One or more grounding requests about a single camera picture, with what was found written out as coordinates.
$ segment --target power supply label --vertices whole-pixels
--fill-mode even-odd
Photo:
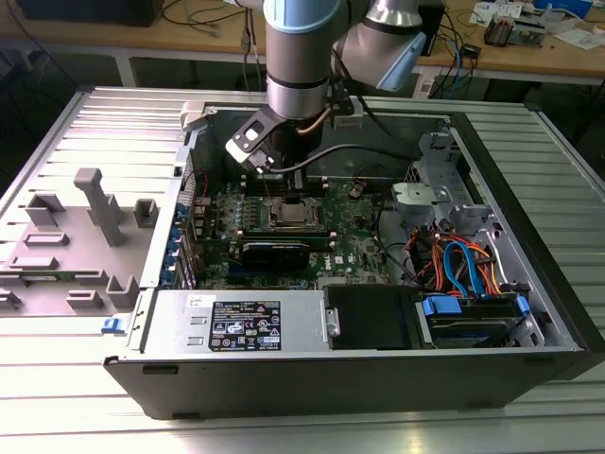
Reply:
[[[212,309],[213,352],[282,349],[279,301],[216,301]]]

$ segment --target motherboard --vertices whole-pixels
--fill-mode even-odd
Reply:
[[[272,197],[225,184],[198,198],[200,289],[320,289],[387,284],[374,238],[372,194],[355,182],[322,185],[317,197]]]

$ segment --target metal workbench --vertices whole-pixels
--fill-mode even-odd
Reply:
[[[224,92],[96,88],[76,94],[0,201],[0,262],[29,222],[24,206],[52,191],[86,202],[71,182],[82,165],[104,174],[120,206],[162,205],[183,137],[186,100]],[[261,101],[256,95],[248,96]],[[369,99],[435,112],[442,101]],[[605,335],[605,187],[541,114],[518,104],[447,102],[465,112]],[[136,183],[124,179],[136,175]],[[502,410],[254,420],[155,421],[100,365],[125,341],[104,317],[0,318],[0,452],[553,452],[605,450],[605,366],[550,382]]]

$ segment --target white label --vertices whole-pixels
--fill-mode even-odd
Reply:
[[[278,337],[265,336],[263,338],[258,338],[258,343],[277,343],[279,341],[280,341],[279,336]]]
[[[212,307],[216,295],[187,295],[187,307]]]

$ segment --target blue cable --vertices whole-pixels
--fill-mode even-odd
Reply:
[[[485,295],[485,289],[483,288],[483,283],[479,276],[476,274],[475,267],[475,259],[473,258],[473,253],[469,248],[466,247],[465,244],[460,243],[459,241],[452,241],[445,247],[445,251],[443,251],[443,268],[445,269],[445,275],[449,279],[449,281],[454,285],[460,293],[462,293],[462,297],[468,298],[469,292],[466,288],[456,279],[456,276],[452,273],[452,263],[450,255],[452,250],[458,246],[462,249],[464,256],[466,257],[466,263],[469,266],[469,276],[471,277],[471,285],[473,286],[473,291],[476,295],[482,296]]]
[[[443,38],[443,39],[447,43],[449,43],[452,47],[454,47],[454,50],[456,51],[456,61],[458,62],[458,66],[457,66],[457,70],[456,70],[456,78],[454,79],[454,89],[450,90],[450,92],[447,94],[447,98],[449,99],[459,88],[460,72],[462,71],[462,57],[460,56],[460,49],[458,49],[458,46],[456,45],[456,43],[454,43],[454,41],[450,40],[449,38]]]

